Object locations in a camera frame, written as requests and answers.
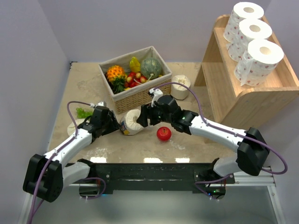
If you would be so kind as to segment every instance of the wicker basket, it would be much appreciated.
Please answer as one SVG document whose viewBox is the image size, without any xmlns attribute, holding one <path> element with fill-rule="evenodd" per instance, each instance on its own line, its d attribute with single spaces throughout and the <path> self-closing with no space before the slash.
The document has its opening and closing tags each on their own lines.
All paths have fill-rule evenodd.
<svg viewBox="0 0 299 224">
<path fill-rule="evenodd" d="M 129 62 L 133 56 L 136 57 L 140 62 L 148 57 L 156 58 L 162 66 L 163 76 L 151 80 L 142 85 L 136 86 L 130 90 L 114 94 L 104 74 L 107 72 L 108 68 L 116 64 L 123 67 L 125 72 L 130 72 L 131 70 L 129 67 Z M 115 103 L 116 113 L 122 113 L 136 108 L 137 106 L 149 103 L 151 101 L 151 97 L 148 95 L 149 89 L 158 86 L 162 83 L 170 82 L 172 76 L 171 70 L 168 68 L 165 61 L 162 59 L 162 57 L 159 55 L 156 49 L 152 46 L 100 63 L 99 68 L 100 75 L 102 76 L 103 81 L 109 91 L 109 94 L 113 102 Z M 164 94 L 170 94 L 171 85 L 163 86 L 160 88 L 160 90 Z"/>
</svg>

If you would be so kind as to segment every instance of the pumpkin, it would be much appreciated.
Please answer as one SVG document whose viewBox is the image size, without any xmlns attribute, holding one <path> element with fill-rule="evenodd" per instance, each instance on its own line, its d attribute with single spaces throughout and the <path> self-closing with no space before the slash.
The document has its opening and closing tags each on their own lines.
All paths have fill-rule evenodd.
<svg viewBox="0 0 299 224">
<path fill-rule="evenodd" d="M 140 72 L 147 79 L 157 78 L 162 71 L 162 67 L 159 61 L 153 57 L 144 59 L 140 64 Z"/>
</svg>

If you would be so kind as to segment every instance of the orange pineapple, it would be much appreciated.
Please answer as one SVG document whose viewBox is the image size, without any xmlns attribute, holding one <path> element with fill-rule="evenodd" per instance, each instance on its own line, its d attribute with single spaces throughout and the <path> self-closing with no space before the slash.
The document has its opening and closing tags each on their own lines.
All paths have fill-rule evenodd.
<svg viewBox="0 0 299 224">
<path fill-rule="evenodd" d="M 125 70 L 119 66 L 114 65 L 110 67 L 107 71 L 107 79 L 113 85 L 113 92 L 119 93 L 124 91 L 124 84 L 126 81 L 126 73 Z"/>
</svg>

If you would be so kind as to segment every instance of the toilet paper roll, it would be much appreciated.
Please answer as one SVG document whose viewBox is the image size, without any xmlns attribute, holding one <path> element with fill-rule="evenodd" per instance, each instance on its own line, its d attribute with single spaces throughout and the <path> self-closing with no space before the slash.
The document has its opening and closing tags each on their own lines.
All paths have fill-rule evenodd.
<svg viewBox="0 0 299 224">
<path fill-rule="evenodd" d="M 272 34 L 271 27 L 257 19 L 245 19 L 239 23 L 239 28 L 231 43 L 228 44 L 228 55 L 238 62 L 250 41 L 254 39 L 268 39 Z"/>
<path fill-rule="evenodd" d="M 232 42 L 234 35 L 237 33 L 239 22 L 244 19 L 261 19 L 262 16 L 263 8 L 255 3 L 239 2 L 235 4 L 223 33 L 224 38 Z"/>
<path fill-rule="evenodd" d="M 283 58 L 284 52 L 280 46 L 268 40 L 255 39 L 248 44 L 234 74 L 241 82 L 241 86 L 244 84 L 258 86 L 266 80 Z"/>
<path fill-rule="evenodd" d="M 134 135 L 142 131 L 144 127 L 138 124 L 136 121 L 140 116 L 140 110 L 130 110 L 120 120 L 121 131 L 124 135 Z"/>
<path fill-rule="evenodd" d="M 79 124 L 83 123 L 84 120 L 85 119 L 77 119 L 75 120 L 75 122 L 78 126 Z M 75 132 L 75 125 L 73 122 L 71 122 L 71 124 L 67 127 L 66 131 L 69 136 L 71 136 Z"/>
<path fill-rule="evenodd" d="M 174 76 L 174 77 L 172 77 L 171 81 L 176 82 L 176 83 L 181 83 L 187 87 L 191 86 L 190 79 L 188 79 L 188 77 L 185 75 Z M 183 87 L 181 85 L 175 85 L 175 84 L 171 85 L 170 95 L 172 95 L 175 99 L 183 100 L 188 96 L 188 94 L 189 94 L 189 91 L 185 87 Z"/>
</svg>

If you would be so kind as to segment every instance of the beige tabletop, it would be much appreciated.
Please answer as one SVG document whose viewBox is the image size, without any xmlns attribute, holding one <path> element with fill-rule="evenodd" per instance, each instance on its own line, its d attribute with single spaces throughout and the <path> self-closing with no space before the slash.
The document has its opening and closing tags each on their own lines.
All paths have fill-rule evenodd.
<svg viewBox="0 0 299 224">
<path fill-rule="evenodd" d="M 167 63 L 173 76 L 184 74 L 190 78 L 192 89 L 200 99 L 205 117 L 213 119 L 212 109 L 206 87 L 194 87 L 200 63 Z M 67 127 L 71 119 L 66 110 L 69 101 L 98 103 L 105 100 L 107 107 L 114 109 L 113 102 L 103 83 L 97 63 L 73 63 L 58 112 L 50 150 L 68 138 Z M 185 100 L 177 100 L 182 109 L 199 112 L 194 97 L 189 94 Z M 77 116 L 76 108 L 84 105 L 71 105 L 71 112 Z M 123 114 L 116 114 L 118 121 Z M 158 128 L 167 126 L 172 131 L 168 142 L 160 142 L 156 136 Z M 144 162 L 145 158 L 156 158 L 162 162 L 177 162 L 180 158 L 190 162 L 212 162 L 217 157 L 226 157 L 233 152 L 217 143 L 204 143 L 199 136 L 175 131 L 169 124 L 160 123 L 149 126 L 134 136 L 125 136 L 120 131 L 99 137 L 94 143 L 81 150 L 71 162 L 84 158 L 93 162 L 111 163 Z"/>
</svg>

